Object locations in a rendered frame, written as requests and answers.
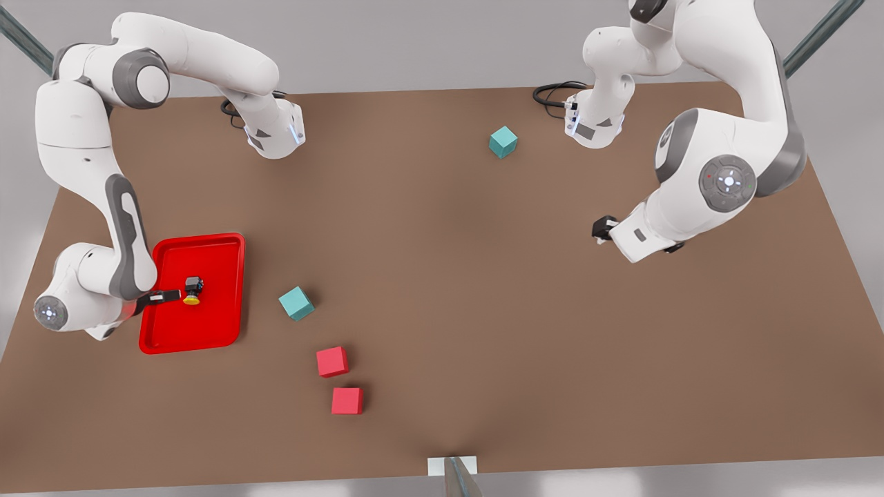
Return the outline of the red plastic tray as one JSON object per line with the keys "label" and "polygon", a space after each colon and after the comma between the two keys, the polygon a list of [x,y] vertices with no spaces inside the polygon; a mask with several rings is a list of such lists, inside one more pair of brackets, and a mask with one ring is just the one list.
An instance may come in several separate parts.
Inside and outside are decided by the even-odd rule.
{"label": "red plastic tray", "polygon": [[[161,240],[153,248],[158,291],[180,291],[179,301],[142,312],[143,353],[175,353],[226,347],[240,333],[245,239],[239,233]],[[203,280],[201,302],[186,305],[187,277]]]}

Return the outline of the teal cube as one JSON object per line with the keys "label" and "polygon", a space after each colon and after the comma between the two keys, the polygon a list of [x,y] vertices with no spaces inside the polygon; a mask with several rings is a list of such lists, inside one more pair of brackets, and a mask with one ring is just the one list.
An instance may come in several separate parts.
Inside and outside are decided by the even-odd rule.
{"label": "teal cube", "polygon": [[489,149],[498,158],[504,158],[512,153],[518,144],[518,136],[508,128],[502,126],[490,135]]}
{"label": "teal cube", "polygon": [[315,311],[313,303],[299,286],[279,296],[278,301],[283,306],[285,314],[295,321],[299,321]]}

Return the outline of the red cube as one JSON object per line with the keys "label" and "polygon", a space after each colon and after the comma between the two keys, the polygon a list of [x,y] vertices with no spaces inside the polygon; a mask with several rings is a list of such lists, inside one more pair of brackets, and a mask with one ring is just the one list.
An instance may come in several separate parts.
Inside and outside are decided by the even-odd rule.
{"label": "red cube", "polygon": [[335,415],[360,415],[363,401],[363,388],[335,387],[332,390],[331,412]]}
{"label": "red cube", "polygon": [[332,378],[346,374],[349,371],[349,362],[345,348],[329,347],[316,352],[318,362],[318,374],[321,378]]}

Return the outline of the silver frame post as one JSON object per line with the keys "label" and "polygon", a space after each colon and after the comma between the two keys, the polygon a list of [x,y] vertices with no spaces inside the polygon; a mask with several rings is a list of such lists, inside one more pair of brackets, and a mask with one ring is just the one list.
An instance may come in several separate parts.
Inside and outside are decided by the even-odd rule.
{"label": "silver frame post", "polygon": [[790,78],[864,6],[866,0],[838,0],[828,13],[796,44],[783,60],[784,75]]}
{"label": "silver frame post", "polygon": [[54,54],[0,4],[0,34],[25,54],[42,72],[52,76]]}
{"label": "silver frame post", "polygon": [[483,497],[460,457],[444,458],[445,497]]}

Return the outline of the white post foot plate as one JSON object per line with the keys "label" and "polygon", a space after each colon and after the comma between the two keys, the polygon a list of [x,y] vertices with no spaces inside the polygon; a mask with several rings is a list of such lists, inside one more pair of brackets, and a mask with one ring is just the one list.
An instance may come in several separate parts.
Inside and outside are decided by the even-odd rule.
{"label": "white post foot plate", "polygon": [[478,464],[476,456],[446,456],[446,457],[434,457],[428,458],[428,475],[430,477],[442,476],[445,473],[445,460],[449,459],[460,459],[463,463],[464,467],[470,472],[471,475],[476,475],[478,473]]}

